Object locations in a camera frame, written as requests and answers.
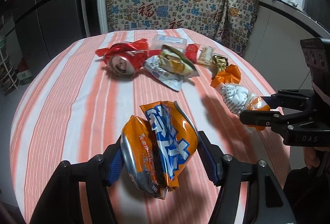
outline clear plastic container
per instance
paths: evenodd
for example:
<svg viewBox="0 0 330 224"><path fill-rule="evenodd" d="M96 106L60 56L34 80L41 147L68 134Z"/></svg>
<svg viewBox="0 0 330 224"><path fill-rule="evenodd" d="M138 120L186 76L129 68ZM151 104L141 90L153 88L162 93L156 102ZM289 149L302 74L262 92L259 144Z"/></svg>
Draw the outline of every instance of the clear plastic container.
<svg viewBox="0 0 330 224"><path fill-rule="evenodd" d="M150 49L162 49L163 45L172 46L183 51L187 47L187 39L158 34L152 39Z"/></svg>

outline blue gripper pad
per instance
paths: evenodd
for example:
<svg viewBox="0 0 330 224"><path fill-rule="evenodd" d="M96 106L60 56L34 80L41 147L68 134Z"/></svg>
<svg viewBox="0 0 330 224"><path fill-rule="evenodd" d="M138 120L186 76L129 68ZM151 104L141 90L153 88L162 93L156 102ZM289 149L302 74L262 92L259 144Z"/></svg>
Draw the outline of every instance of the blue gripper pad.
<svg viewBox="0 0 330 224"><path fill-rule="evenodd" d="M199 156L201 157L207 177L209 178L210 181L213 182L214 185L217 185L217 183L219 181L219 178L217 176L217 166L211 156L211 153L207 149L207 147L202 139L198 143L197 150L198 150Z"/></svg>
<svg viewBox="0 0 330 224"><path fill-rule="evenodd" d="M123 169L123 159L121 157L121 149L117 151L113 158L113 161L109 164L109 177L108 182L112 185L115 181L119 179L121 170Z"/></svg>

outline gold foil wrapper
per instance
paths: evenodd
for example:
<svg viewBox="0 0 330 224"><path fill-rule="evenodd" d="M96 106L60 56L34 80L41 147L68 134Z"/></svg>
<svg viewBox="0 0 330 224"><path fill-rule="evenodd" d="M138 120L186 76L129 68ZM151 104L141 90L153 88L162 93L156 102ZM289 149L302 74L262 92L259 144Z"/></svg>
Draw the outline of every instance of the gold foil wrapper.
<svg viewBox="0 0 330 224"><path fill-rule="evenodd" d="M212 57L212 79L216 77L218 72L225 70L228 66L228 58L221 55L214 55Z"/></svg>

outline cabinet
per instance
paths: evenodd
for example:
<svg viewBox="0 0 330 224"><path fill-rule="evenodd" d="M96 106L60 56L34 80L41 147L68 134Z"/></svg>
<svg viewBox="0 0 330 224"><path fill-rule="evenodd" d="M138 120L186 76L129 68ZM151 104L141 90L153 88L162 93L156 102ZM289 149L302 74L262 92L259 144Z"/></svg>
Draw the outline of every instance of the cabinet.
<svg viewBox="0 0 330 224"><path fill-rule="evenodd" d="M309 74L300 40L309 38L313 35L295 22L259 7L244 58L275 91L299 89Z"/></svg>

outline striped tablecloth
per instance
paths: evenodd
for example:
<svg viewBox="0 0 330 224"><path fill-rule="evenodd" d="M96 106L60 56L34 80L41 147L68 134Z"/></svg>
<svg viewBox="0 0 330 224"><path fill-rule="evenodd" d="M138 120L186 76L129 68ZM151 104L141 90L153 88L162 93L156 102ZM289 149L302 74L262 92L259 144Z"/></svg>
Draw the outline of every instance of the striped tablecloth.
<svg viewBox="0 0 330 224"><path fill-rule="evenodd" d="M27 223L44 187L62 160L85 162L115 143L124 124L139 106L159 100L178 101L204 130L211 143L240 161L263 159L283 186L289 149L270 128L262 132L240 123L221 96L210 87L211 73L197 66L200 77L184 82L179 92L165 87L145 72L133 80L107 74L94 54L98 48L156 34L182 37L188 43L212 46L240 68L241 83L250 91L270 95L274 90L245 60L209 38L186 29L118 31L75 42L54 58L25 92L14 116L10 165L19 208ZM207 178L198 153L179 176L180 188L159 200L138 190L125 168L108 192L119 223L207 223L219 188ZM242 183L236 223L244 215L247 184ZM91 223L85 185L80 184L85 224Z"/></svg>

